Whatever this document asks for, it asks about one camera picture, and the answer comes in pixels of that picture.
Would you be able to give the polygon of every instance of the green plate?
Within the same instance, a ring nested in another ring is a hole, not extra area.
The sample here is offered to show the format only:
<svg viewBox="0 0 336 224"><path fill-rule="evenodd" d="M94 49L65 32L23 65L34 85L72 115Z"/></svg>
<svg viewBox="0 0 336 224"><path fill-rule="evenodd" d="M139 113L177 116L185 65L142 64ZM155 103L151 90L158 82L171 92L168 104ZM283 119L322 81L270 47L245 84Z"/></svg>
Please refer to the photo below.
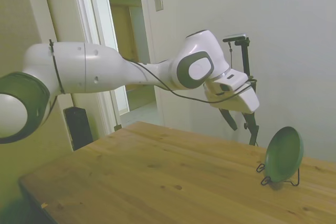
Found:
<svg viewBox="0 0 336 224"><path fill-rule="evenodd" d="M282 182L293 176L303 157L303 142L292 127L284 127L275 134L268 145L265 174L272 182Z"/></svg>

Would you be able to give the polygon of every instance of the doorway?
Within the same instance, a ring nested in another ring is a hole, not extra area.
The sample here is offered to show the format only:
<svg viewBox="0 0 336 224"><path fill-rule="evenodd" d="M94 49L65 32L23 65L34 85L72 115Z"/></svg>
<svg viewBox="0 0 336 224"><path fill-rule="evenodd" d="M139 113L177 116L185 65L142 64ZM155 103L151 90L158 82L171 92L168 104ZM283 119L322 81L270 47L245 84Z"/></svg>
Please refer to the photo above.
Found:
<svg viewBox="0 0 336 224"><path fill-rule="evenodd" d="M109 4L118 52L126 59L150 63L141 0L109 0ZM115 94L123 127L136 121L160 124L154 86L127 85Z"/></svg>

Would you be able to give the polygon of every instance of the black cable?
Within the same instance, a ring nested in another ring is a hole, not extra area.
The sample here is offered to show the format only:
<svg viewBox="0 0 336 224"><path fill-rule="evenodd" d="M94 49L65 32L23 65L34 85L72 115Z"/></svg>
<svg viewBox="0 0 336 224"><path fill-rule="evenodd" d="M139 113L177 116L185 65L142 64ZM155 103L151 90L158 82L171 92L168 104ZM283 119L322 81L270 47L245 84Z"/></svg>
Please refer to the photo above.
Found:
<svg viewBox="0 0 336 224"><path fill-rule="evenodd" d="M51 114L51 112L52 112L52 110L53 110L53 108L56 104L56 101L57 101L57 97L54 98L54 101L52 102L52 105L50 106L50 109L49 109L49 114L47 115L47 118L45 119L43 124L45 124L45 122L47 122L47 120L48 120L48 118L49 118L49 116L50 116L50 114Z"/></svg>
<svg viewBox="0 0 336 224"><path fill-rule="evenodd" d="M230 55L231 55L231 68L232 68L232 66L233 66L233 63L232 63L232 47L231 47L231 42L228 42L228 44L229 44L229 47L230 47Z"/></svg>
<svg viewBox="0 0 336 224"><path fill-rule="evenodd" d="M165 88L167 89L167 91L173 93L175 96L177 97L181 97L181 98L185 98L185 99L189 99L189 100L193 100L193 101L198 101L198 102L204 102L204 103L208 103L208 104L215 104L215 103L221 103L221 102L224 102L224 101L227 101L227 100L230 100L232 99L233 97L236 97L238 95L240 95L241 93L243 93L245 90L249 89L250 87L252 87L256 82L257 80L255 79L251 79L249 81L252 82L252 84L250 84L249 86L247 86L246 88L243 88L242 90L240 90L238 93L235 93L233 95L231 95L230 97L227 97L227 98L224 98L224 99L221 99L219 101L215 101L215 102L210 102L210 101L205 101L205 100L201 100L201 99L198 99L198 98L193 98L193 97L186 97L184 95L180 95L180 94L177 94L175 93L171 88L169 88L163 81L161 81L155 74L153 74L149 69L147 69L146 67L144 67L143 65L139 64L138 62L134 62L134 61L131 61L131 60L128 60L128 59L125 59L126 61L129 61L143 69L145 69L148 73L150 73L156 80L158 80L159 82L161 82L162 85L165 86Z"/></svg>

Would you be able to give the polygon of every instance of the wire stand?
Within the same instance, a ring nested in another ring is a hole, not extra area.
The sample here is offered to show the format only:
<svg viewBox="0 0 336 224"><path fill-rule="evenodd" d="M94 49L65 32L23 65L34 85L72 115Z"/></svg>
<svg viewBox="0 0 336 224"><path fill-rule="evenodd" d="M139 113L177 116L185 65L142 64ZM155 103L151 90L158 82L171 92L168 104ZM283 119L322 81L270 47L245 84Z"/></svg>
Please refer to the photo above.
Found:
<svg viewBox="0 0 336 224"><path fill-rule="evenodd" d="M256 171L258 173L261 173L263 170L265 170L265 164L260 164ZM267 184L269 184L270 182L272 182L271 177L270 176L266 176L265 178L263 178L263 180L260 182L262 186L266 186ZM292 181L287 180L284 181L286 183L291 183L292 186L298 186L300 184L300 168L298 169L298 182L296 184L294 184Z"/></svg>

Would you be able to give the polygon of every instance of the black stand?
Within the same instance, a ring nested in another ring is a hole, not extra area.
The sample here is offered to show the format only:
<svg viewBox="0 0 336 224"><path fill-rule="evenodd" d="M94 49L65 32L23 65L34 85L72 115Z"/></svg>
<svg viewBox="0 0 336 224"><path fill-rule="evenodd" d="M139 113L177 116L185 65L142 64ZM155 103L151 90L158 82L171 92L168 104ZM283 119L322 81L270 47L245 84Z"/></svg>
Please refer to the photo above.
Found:
<svg viewBox="0 0 336 224"><path fill-rule="evenodd" d="M265 164L260 164L257 167L257 172L261 173L263 170L265 170ZM272 179L270 176L266 176L265 178L263 178L263 180L260 182L262 186L266 186L267 184L269 184L270 182L272 182ZM296 184L294 184L292 181L287 180L285 181L287 183L291 183L292 186L298 186L300 184L300 169L298 169L298 182Z"/></svg>
<svg viewBox="0 0 336 224"><path fill-rule="evenodd" d="M242 47L242 57L243 57L243 67L244 67L244 73L248 76L249 80L253 79L253 76L250 75L250 64L248 60L248 46L250 45L250 39L248 37L244 39L240 39L235 41L236 46ZM257 84L252 86L254 91L256 92ZM244 124L244 128L248 129L251 133L251 138L249 145L256 145L257 142L257 136L259 132L259 125L256 123L255 114L245 114L243 113L244 119L246 123Z"/></svg>

